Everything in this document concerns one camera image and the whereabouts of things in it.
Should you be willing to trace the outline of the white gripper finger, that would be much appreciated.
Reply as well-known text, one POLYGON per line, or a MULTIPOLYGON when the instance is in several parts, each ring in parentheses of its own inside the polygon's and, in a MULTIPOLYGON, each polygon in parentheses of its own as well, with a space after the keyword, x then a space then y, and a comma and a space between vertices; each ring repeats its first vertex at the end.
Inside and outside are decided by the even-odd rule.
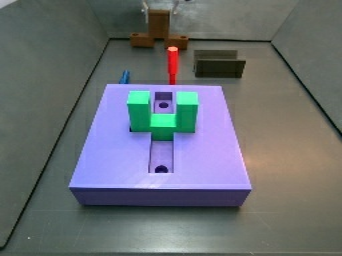
POLYGON ((178 6, 179 6, 180 0, 172 0, 172 14, 176 15, 178 13, 178 6))
POLYGON ((147 0, 142 0, 142 13, 144 14, 146 23, 148 23, 148 9, 147 0))

